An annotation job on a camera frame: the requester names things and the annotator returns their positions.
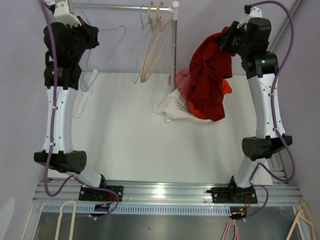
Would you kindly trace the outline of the dark red t shirt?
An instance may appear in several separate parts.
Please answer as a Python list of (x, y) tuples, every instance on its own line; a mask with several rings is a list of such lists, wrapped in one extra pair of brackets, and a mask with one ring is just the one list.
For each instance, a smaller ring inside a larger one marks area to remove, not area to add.
[(214, 122), (225, 118), (223, 79), (233, 76), (232, 57), (235, 54), (221, 51), (217, 44), (218, 37), (228, 29), (226, 26), (221, 32), (207, 37), (189, 63), (191, 81), (186, 101)]

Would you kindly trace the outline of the blue hanger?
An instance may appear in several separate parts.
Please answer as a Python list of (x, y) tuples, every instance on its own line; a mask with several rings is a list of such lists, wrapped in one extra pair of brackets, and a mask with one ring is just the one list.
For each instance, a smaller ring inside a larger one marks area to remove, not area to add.
[(138, 83), (138, 80), (140, 79), (141, 76), (141, 67), (142, 67), (142, 46), (143, 46), (143, 37), (145, 35), (145, 29), (148, 23), (144, 23), (144, 19), (142, 16), (142, 11), (143, 8), (146, 7), (146, 5), (142, 4), (139, 8), (139, 18), (140, 18), (140, 23), (141, 23), (141, 33), (137, 45), (137, 50), (136, 50), (136, 59), (135, 59), (135, 69), (133, 73), (133, 84), (136, 85)]
[(98, 39), (100, 41), (100, 46), (87, 50), (84, 59), (80, 61), (83, 73), (80, 77), (79, 87), (83, 93), (88, 93), (98, 79), (97, 76), (94, 76), (90, 80), (89, 71), (93, 70), (94, 67), (97, 67), (98, 74), (107, 70), (112, 57), (120, 45), (123, 44), (127, 27), (125, 22), (117, 16), (121, 13), (117, 8), (87, 8), (82, 0), (79, 0), (77, 4), (85, 22), (98, 27)]

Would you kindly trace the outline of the pink t shirt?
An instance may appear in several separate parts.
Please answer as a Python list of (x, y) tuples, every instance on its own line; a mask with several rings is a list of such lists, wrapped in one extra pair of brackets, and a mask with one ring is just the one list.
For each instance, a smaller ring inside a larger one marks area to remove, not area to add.
[(186, 100), (191, 84), (191, 75), (189, 68), (180, 70), (175, 75), (175, 87), (180, 91), (181, 96)]

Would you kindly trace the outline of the beige wooden hanger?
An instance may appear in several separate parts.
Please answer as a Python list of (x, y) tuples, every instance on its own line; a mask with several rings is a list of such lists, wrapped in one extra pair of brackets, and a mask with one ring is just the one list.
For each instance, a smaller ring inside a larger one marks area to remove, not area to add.
[(153, 1), (150, 1), (147, 9), (147, 17), (150, 31), (142, 61), (142, 67), (140, 70), (141, 83), (146, 83), (149, 80), (164, 51), (164, 49), (162, 49), (159, 53), (159, 56), (155, 58), (158, 43), (164, 32), (164, 28), (162, 25), (162, 16), (160, 15), (160, 8), (164, 6), (164, 3), (162, 1), (158, 3), (155, 10), (155, 20), (151, 16), (151, 8), (153, 7), (153, 4)]
[(165, 51), (171, 33), (169, 27), (171, 25), (172, 19), (163, 21), (162, 16), (160, 14), (160, 8), (164, 6), (164, 3), (161, 1), (157, 5), (155, 9), (155, 19), (153, 19), (151, 15), (151, 10), (153, 6), (153, 1), (150, 1), (147, 7), (149, 36), (140, 69), (141, 83), (146, 83), (151, 77), (152, 73), (154, 72), (156, 66), (158, 65), (163, 55), (163, 52)]

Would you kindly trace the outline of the orange t shirt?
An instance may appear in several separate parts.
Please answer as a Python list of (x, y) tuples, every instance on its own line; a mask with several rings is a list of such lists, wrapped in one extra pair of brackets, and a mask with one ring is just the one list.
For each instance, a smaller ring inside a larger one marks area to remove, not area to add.
[[(231, 86), (229, 85), (228, 81), (226, 79), (223, 79), (223, 82), (222, 82), (223, 95), (231, 94), (232, 91), (233, 90), (232, 90)], [(192, 102), (186, 101), (186, 105), (187, 105), (187, 108), (188, 108), (189, 112), (191, 114), (193, 114), (196, 118), (202, 119), (202, 120), (208, 120), (209, 119), (207, 116), (202, 114), (199, 110), (197, 110), (195, 108), (195, 105)]]

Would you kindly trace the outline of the white t shirt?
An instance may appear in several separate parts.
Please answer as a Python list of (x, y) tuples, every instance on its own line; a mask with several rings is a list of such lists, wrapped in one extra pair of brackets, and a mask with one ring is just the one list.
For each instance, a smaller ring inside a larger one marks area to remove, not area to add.
[(191, 116), (187, 102), (178, 89), (169, 93), (162, 101), (156, 101), (152, 105), (152, 112), (165, 114), (171, 120), (186, 119)]

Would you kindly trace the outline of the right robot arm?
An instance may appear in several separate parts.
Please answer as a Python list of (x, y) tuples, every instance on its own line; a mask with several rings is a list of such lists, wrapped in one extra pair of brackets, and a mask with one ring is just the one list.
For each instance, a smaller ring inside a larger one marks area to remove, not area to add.
[(255, 136), (242, 140), (244, 158), (224, 190), (233, 203), (254, 197), (253, 178), (258, 167), (293, 143), (283, 127), (279, 110), (278, 58), (267, 50), (271, 29), (268, 19), (254, 16), (241, 22), (234, 21), (218, 38), (220, 50), (241, 57), (256, 114)]

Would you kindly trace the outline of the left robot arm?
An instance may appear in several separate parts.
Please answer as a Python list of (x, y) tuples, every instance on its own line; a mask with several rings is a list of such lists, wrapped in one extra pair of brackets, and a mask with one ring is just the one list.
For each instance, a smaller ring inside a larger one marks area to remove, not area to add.
[(45, 53), (44, 85), (48, 97), (47, 130), (42, 151), (34, 153), (34, 161), (44, 166), (44, 178), (54, 170), (76, 178), (90, 188), (97, 201), (107, 197), (105, 177), (87, 166), (87, 153), (74, 150), (72, 118), (82, 69), (80, 60), (86, 50), (99, 45), (98, 28), (80, 16), (75, 26), (55, 21), (43, 30)]

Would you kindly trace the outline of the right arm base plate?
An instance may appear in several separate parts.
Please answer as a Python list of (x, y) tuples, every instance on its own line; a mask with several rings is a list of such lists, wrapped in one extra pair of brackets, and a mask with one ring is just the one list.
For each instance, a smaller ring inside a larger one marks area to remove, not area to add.
[(251, 187), (212, 187), (205, 191), (212, 197), (215, 204), (244, 204), (248, 199), (251, 204), (257, 204), (257, 194), (255, 189)]

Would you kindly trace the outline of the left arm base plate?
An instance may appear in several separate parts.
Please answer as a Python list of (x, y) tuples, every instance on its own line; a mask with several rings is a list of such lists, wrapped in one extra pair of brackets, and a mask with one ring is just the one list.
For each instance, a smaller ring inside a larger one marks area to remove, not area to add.
[[(120, 185), (108, 185), (108, 190), (115, 192), (118, 195), (119, 201), (122, 201), (124, 187)], [(113, 193), (106, 192), (103, 190), (95, 190), (88, 187), (81, 187), (79, 196), (79, 201), (85, 202), (116, 202), (117, 199)]]

